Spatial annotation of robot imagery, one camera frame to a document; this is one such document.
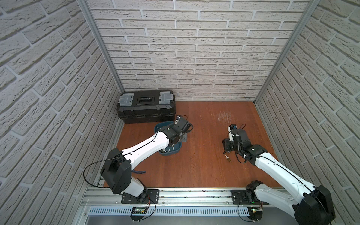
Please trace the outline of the teal plastic storage bin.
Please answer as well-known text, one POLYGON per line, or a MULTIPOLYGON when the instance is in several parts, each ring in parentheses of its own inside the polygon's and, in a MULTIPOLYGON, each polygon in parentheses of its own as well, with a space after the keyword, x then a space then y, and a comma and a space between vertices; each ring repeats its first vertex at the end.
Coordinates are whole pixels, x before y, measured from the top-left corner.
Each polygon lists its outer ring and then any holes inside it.
MULTIPOLYGON (((166 121, 166 122, 161 122, 161 123, 157 124, 154 127, 154 133, 157 133, 161 128, 166 127, 171 124, 173 124, 172 121, 166 121)), ((158 151, 158 153, 162 156, 170 156, 170 155, 178 153, 180 151, 181 147, 182 147, 182 143, 178 142, 177 144, 174 144, 163 150, 158 151)))

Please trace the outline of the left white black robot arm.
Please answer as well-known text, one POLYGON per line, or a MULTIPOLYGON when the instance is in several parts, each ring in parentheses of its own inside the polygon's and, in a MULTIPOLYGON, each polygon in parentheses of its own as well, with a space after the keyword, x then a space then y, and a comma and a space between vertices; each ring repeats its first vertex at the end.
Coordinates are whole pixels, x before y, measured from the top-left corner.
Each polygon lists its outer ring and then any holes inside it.
POLYGON ((91 184, 85 176, 85 172, 91 166, 104 163, 100 175, 108 184, 115 195, 130 196, 143 202, 149 200, 147 187, 132 176, 132 171, 144 160, 160 150, 173 146, 180 142, 184 134, 191 132, 194 126, 184 117, 178 116, 171 124, 161 127, 150 138, 139 144, 119 151, 117 148, 111 150, 106 159, 99 160, 87 165, 82 173, 87 184, 91 184))

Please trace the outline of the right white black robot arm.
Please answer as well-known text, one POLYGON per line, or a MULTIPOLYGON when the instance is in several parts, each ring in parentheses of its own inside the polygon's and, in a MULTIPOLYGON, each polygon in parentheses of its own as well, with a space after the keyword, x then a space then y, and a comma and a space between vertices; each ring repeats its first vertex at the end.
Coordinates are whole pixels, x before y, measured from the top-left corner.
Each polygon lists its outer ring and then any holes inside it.
POLYGON ((234 152, 237 158, 244 159, 243 163, 249 162, 263 170, 287 191, 282 193, 261 181, 253 181, 246 186, 241 199, 233 194, 234 204, 268 203, 292 216, 300 225, 329 225, 336 218, 332 195, 326 187, 315 186, 296 175, 264 147, 252 144, 246 131, 236 125, 228 127, 228 135, 222 141, 224 153, 234 152))

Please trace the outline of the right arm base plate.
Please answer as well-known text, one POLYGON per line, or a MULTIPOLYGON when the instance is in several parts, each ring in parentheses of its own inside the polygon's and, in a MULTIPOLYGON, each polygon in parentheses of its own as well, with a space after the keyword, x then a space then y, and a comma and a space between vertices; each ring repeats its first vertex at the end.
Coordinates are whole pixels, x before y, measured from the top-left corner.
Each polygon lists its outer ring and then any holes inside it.
POLYGON ((252 193, 246 189, 231 190, 231 195, 234 205, 254 203, 252 193))

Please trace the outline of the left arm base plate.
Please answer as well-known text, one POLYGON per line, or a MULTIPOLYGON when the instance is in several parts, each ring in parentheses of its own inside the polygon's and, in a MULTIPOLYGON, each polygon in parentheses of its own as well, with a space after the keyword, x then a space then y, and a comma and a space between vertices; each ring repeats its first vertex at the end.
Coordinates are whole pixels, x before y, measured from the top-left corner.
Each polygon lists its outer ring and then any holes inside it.
POLYGON ((159 189, 146 189, 140 196, 135 197, 129 193, 122 194, 122 204, 146 204, 148 202, 157 204, 159 199, 159 189))

